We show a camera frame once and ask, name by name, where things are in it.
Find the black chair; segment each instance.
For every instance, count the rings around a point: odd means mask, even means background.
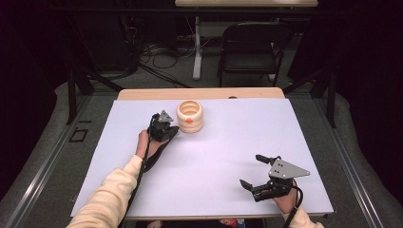
[[[220,86],[224,73],[260,74],[260,78],[275,74],[276,86],[284,48],[293,35],[282,22],[243,22],[228,27],[222,35]]]

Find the white tabletop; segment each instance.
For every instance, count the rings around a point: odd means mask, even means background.
[[[176,0],[177,7],[316,7],[317,0]]]
[[[278,216],[272,200],[255,202],[240,179],[265,184],[270,165],[255,155],[282,156],[311,172],[297,178],[308,213],[332,213],[322,180],[288,99],[198,100],[200,132],[179,132],[144,174],[129,219],[264,218]],[[74,216],[108,173],[134,153],[137,135],[163,109],[174,119],[182,100],[115,101],[74,205]]]

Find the black curtain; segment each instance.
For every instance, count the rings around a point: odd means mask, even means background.
[[[349,101],[360,149],[403,204],[402,2],[322,0],[319,7],[355,14],[346,19],[313,18],[289,77],[299,80],[336,63],[336,91]]]
[[[0,3],[0,199],[48,124],[54,89],[67,80],[57,32],[35,1]]]

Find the knit sleeve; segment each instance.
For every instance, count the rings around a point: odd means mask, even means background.
[[[117,227],[137,186],[142,161],[133,155],[123,169],[113,170],[92,192],[68,227]]]
[[[290,228],[324,228],[320,222],[313,223],[309,218],[308,214],[306,214],[305,210],[302,206],[300,206],[297,210],[296,215],[291,220]]]

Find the gray carpet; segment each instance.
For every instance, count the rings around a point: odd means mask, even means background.
[[[162,69],[187,85],[193,87],[216,87],[218,85],[217,62],[219,53],[214,41],[203,49],[201,79],[194,81],[193,58],[181,58],[168,69]],[[280,75],[279,87],[288,86],[290,80],[285,77],[288,66],[297,47],[296,41],[287,49]],[[173,63],[170,56],[156,57],[154,64]],[[173,87],[170,83],[138,69],[130,77],[114,81],[127,88]],[[91,97],[80,98],[80,112],[76,121],[66,127],[67,121],[67,86],[60,86],[58,104],[53,116],[29,158],[24,170],[0,203],[0,227],[65,227],[70,221],[70,212],[74,196],[78,194],[84,181],[92,154],[100,138],[108,112],[117,94],[110,88],[93,82],[96,93]],[[270,86],[267,79],[259,77],[231,77],[224,79],[225,86]],[[363,158],[356,144],[354,126],[351,121],[348,103],[340,96],[336,98],[336,130],[330,130],[323,119],[322,101],[312,100],[308,95],[310,85],[305,85],[287,95],[291,100],[305,139],[317,164],[320,176],[329,194],[336,213],[327,218],[313,218],[325,227],[382,227],[378,222],[371,222],[363,208],[360,195],[364,191],[365,202],[371,203],[383,227],[401,227],[403,211],[401,205],[385,190],[374,170]],[[86,133],[83,142],[80,139]],[[355,183],[349,178],[349,169],[341,162],[340,144],[347,151],[356,170],[355,178],[362,181],[363,188],[354,188]],[[38,175],[38,171],[48,171],[47,175]],[[40,180],[45,187],[38,187],[37,193],[29,190],[32,181]],[[266,220],[267,227],[282,227],[282,218]]]

